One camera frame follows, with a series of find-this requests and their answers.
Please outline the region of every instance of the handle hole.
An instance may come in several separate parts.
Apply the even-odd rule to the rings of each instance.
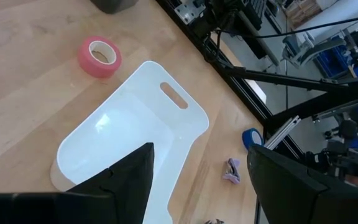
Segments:
[[[161,83],[160,88],[180,109],[186,109],[189,106],[168,83]]]

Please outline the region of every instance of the white plastic tray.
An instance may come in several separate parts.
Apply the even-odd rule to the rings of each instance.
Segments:
[[[188,104],[180,109],[161,89],[168,83]],[[61,143],[53,172],[80,184],[146,142],[155,147],[154,177],[144,224],[172,223],[168,202],[193,142],[208,128],[199,104],[155,62],[144,62]]]

